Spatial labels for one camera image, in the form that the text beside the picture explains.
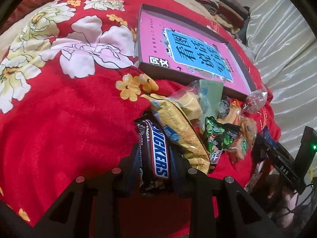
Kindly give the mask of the right hand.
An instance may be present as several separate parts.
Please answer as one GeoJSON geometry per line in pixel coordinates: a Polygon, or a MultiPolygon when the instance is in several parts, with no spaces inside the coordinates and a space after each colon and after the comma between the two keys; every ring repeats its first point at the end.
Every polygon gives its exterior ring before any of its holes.
{"type": "Polygon", "coordinates": [[[290,226],[294,218],[294,209],[297,206],[298,192],[290,189],[285,182],[276,176],[267,196],[272,209],[271,219],[279,228],[290,226]]]}

